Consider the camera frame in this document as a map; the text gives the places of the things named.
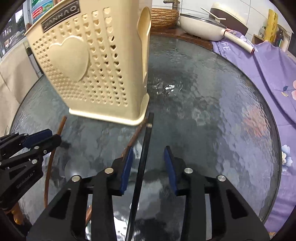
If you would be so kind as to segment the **yellow roll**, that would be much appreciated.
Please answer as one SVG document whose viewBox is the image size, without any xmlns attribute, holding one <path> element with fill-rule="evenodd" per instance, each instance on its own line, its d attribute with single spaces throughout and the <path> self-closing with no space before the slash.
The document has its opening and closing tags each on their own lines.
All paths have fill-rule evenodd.
<svg viewBox="0 0 296 241">
<path fill-rule="evenodd" d="M 268 18 L 264 31 L 264 40 L 274 43 L 276 31 L 278 27 L 278 14 L 272 9 L 268 10 Z"/>
</svg>

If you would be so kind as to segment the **brass faucet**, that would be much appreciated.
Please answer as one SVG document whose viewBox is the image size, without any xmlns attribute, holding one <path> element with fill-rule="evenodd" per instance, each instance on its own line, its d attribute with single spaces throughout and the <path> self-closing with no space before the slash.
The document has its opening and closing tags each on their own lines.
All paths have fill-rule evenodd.
<svg viewBox="0 0 296 241">
<path fill-rule="evenodd" d="M 180 3 L 179 0 L 163 0 L 165 4 L 172 4 L 172 9 L 178 9 L 178 5 Z"/>
</svg>

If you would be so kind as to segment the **brown wooden chopstick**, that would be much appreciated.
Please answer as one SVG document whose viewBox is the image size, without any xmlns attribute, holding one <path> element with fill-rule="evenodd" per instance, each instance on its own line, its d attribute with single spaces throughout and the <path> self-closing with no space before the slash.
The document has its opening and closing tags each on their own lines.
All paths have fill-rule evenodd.
<svg viewBox="0 0 296 241">
<path fill-rule="evenodd" d="M 66 121 L 67 121 L 67 116 L 63 116 L 62 121 L 60 122 L 60 125 L 57 130 L 58 135 L 61 135 Z M 56 152 L 56 149 L 54 149 L 49 156 L 49 162 L 48 162 L 46 178 L 45 178 L 45 187 L 44 187 L 44 208 L 48 206 L 49 182 L 50 182 L 52 164 L 53 164 L 55 152 Z"/>
<path fill-rule="evenodd" d="M 147 118 L 145 118 L 141 124 L 137 127 L 136 131 L 134 132 L 132 138 L 130 139 L 129 143 L 127 144 L 126 148 L 124 149 L 124 151 L 121 154 L 121 157 L 124 157 L 124 155 L 127 152 L 128 147 L 132 147 L 135 144 L 135 141 L 138 139 L 138 136 L 140 134 L 140 132 L 142 131 L 143 127 L 146 125 L 147 123 Z M 92 216 L 92 205 L 90 205 L 87 209 L 86 212 L 86 219 L 85 219 L 85 225 L 87 225 L 89 223 L 89 221 L 91 220 L 91 216 Z"/>
</svg>

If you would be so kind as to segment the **round glass table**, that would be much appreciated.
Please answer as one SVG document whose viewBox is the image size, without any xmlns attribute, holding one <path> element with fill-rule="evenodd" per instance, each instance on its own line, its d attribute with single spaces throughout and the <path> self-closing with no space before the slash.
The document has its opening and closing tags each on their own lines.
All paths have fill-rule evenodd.
<svg viewBox="0 0 296 241">
<path fill-rule="evenodd" d="M 134 223 L 134 240 L 179 240 L 185 198 L 173 193 L 164 149 L 208 177 L 224 175 L 262 222 L 280 183 L 280 138 L 262 94 L 220 55 L 182 40 L 152 36 L 149 46 L 149 106 L 154 113 L 144 180 Z M 63 116 L 62 145 L 56 150 L 49 185 L 52 199 L 66 184 L 71 157 L 89 163 L 89 176 L 121 156 L 135 127 L 69 114 L 46 77 L 30 89 L 11 130 L 56 132 Z"/>
</svg>

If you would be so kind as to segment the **white frying pan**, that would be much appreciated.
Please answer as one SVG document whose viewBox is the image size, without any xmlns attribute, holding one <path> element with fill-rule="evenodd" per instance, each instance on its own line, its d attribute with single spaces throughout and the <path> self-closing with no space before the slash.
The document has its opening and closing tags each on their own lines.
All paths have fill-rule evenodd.
<svg viewBox="0 0 296 241">
<path fill-rule="evenodd" d="M 202 39 L 218 42 L 227 38 L 249 53 L 255 51 L 250 44 L 228 32 L 223 24 L 212 19 L 180 14 L 180 26 L 186 33 Z"/>
</svg>

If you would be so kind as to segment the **dark glass bottle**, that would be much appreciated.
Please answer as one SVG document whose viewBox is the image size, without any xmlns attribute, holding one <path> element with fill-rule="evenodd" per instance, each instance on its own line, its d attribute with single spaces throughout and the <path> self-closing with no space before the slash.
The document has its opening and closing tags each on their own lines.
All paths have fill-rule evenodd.
<svg viewBox="0 0 296 241">
<path fill-rule="evenodd" d="M 282 49 L 282 51 L 286 51 L 289 43 L 289 35 L 284 27 L 281 25 L 277 26 L 276 32 L 276 45 Z"/>
</svg>

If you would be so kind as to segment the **purple floral cloth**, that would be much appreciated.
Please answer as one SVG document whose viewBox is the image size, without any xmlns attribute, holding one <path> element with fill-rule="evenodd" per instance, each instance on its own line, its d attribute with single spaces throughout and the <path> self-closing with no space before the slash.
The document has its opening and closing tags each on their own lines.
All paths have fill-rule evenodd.
<svg viewBox="0 0 296 241">
<path fill-rule="evenodd" d="M 264 41 L 250 54 L 231 40 L 212 42 L 213 51 L 242 70 L 266 99 L 280 134 L 281 181 L 265 224 L 278 232 L 295 207 L 295 61 L 279 47 Z"/>
</svg>

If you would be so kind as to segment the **blue water jug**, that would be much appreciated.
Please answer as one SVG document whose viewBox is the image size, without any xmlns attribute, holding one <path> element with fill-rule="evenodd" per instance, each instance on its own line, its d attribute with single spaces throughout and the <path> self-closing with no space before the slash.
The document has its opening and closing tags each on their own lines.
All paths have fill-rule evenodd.
<svg viewBox="0 0 296 241">
<path fill-rule="evenodd" d="M 35 23 L 48 10 L 53 8 L 54 1 L 53 0 L 31 0 L 30 4 L 31 4 L 30 10 L 31 10 L 32 23 Z"/>
</svg>

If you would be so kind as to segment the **woven wicker basket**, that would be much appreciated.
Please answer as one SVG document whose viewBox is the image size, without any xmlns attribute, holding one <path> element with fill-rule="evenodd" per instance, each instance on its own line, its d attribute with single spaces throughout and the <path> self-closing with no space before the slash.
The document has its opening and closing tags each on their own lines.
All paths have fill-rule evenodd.
<svg viewBox="0 0 296 241">
<path fill-rule="evenodd" d="M 175 27 L 179 19 L 179 11 L 175 9 L 152 8 L 152 30 Z"/>
</svg>

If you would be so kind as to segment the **cream plastic utensil holder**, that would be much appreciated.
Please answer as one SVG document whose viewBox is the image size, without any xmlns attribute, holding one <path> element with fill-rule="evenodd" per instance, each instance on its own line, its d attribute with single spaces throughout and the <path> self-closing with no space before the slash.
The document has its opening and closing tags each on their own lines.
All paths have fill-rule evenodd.
<svg viewBox="0 0 296 241">
<path fill-rule="evenodd" d="M 151 1 L 61 1 L 26 32 L 69 113 L 139 125 L 149 103 Z"/>
</svg>

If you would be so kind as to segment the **black chopstick gold band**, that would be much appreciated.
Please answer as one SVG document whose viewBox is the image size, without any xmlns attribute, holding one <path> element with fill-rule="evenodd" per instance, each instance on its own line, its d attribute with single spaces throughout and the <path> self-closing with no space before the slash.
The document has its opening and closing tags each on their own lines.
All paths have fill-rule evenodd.
<svg viewBox="0 0 296 241">
<path fill-rule="evenodd" d="M 131 209 L 129 214 L 129 220 L 127 225 L 127 231 L 126 231 L 126 237 L 125 240 L 131 241 L 133 237 L 133 230 L 134 230 L 134 222 L 137 214 L 137 207 L 139 203 L 140 198 L 140 192 L 142 189 L 142 181 L 144 178 L 145 173 L 145 166 L 147 162 L 147 155 L 149 152 L 149 143 L 151 140 L 151 134 L 152 134 L 152 125 L 154 121 L 154 113 L 149 113 L 149 116 L 147 118 L 147 124 L 145 128 L 145 135 L 144 140 L 142 144 L 142 152 L 140 156 L 140 161 L 138 165 L 138 171 L 137 171 L 137 179 L 135 182 L 133 197 L 132 197 L 132 203 L 131 203 Z"/>
</svg>

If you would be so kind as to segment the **brown white rice cooker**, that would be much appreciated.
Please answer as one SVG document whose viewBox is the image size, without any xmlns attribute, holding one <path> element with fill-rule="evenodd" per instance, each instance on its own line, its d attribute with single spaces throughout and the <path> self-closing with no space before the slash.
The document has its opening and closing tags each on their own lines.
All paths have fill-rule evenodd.
<svg viewBox="0 0 296 241">
<path fill-rule="evenodd" d="M 248 31 L 247 20 L 245 20 L 245 18 L 234 11 L 231 7 L 226 4 L 215 2 L 210 8 L 210 12 L 219 18 L 226 18 L 226 20 L 221 20 L 220 23 L 225 25 L 227 28 L 236 30 L 241 34 L 246 35 Z"/>
</svg>

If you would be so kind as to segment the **grey plastic spoon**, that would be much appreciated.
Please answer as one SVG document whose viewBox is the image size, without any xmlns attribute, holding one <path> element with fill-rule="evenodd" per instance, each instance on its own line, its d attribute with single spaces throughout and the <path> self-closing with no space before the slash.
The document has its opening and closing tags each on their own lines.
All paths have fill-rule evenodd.
<svg viewBox="0 0 296 241">
<path fill-rule="evenodd" d="M 88 176 L 89 163 L 82 156 L 71 157 L 65 166 L 65 178 L 69 180 L 72 176 L 79 175 L 82 178 Z"/>
</svg>

